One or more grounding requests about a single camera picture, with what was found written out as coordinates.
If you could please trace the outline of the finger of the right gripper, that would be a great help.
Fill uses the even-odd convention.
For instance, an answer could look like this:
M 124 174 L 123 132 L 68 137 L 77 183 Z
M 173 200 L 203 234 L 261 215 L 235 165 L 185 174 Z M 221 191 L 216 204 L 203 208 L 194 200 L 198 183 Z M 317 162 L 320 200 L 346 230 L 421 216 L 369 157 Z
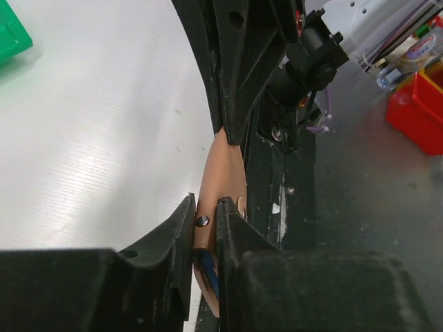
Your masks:
M 287 48 L 299 40 L 300 1 L 173 1 L 204 81 L 213 130 L 240 145 Z

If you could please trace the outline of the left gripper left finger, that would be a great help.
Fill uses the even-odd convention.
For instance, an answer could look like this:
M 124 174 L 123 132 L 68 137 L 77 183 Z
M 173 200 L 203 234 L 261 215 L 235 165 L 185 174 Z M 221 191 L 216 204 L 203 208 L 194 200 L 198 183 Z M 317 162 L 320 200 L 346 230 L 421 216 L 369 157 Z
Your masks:
M 108 248 L 1 253 L 2 331 L 182 331 L 195 197 L 144 237 Z

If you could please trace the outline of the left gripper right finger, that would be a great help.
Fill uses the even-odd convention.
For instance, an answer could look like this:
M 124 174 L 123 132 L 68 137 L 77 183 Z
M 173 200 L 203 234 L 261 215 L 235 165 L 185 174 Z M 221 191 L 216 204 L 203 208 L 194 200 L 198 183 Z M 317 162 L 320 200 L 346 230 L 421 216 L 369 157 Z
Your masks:
M 380 252 L 281 250 L 219 200 L 222 331 L 432 331 L 398 258 Z

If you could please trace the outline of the tan leather card holder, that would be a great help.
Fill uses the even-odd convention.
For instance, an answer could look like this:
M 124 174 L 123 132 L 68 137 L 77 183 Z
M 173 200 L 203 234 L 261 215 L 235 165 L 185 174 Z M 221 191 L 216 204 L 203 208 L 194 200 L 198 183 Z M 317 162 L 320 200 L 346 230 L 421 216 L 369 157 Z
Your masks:
M 193 243 L 193 266 L 201 294 L 213 315 L 219 317 L 219 271 L 216 253 L 216 207 L 232 198 L 237 211 L 246 214 L 246 174 L 241 149 L 228 144 L 220 129 L 208 152 L 201 181 Z

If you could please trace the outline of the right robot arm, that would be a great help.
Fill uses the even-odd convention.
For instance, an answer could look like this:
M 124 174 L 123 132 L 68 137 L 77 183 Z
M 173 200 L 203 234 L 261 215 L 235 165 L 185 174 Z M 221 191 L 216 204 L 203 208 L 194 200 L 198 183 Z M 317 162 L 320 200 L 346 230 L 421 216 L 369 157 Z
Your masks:
M 175 1 L 204 82 L 214 131 L 241 143 L 268 91 L 284 107 L 323 90 L 348 61 L 324 10 L 303 1 Z

